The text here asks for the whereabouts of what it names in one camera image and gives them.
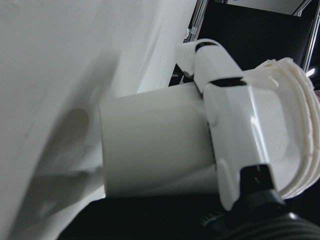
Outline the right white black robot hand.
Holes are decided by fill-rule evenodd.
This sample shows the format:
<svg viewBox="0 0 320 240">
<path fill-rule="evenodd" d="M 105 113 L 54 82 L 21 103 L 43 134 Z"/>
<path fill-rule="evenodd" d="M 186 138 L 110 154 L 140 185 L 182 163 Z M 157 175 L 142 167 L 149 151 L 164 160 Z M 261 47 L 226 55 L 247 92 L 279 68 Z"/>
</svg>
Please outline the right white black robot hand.
<svg viewBox="0 0 320 240">
<path fill-rule="evenodd" d="M 320 103 L 291 58 L 243 71 L 180 43 L 193 82 L 100 103 L 105 198 L 61 240 L 317 240 L 286 204 L 320 177 Z"/>
</svg>

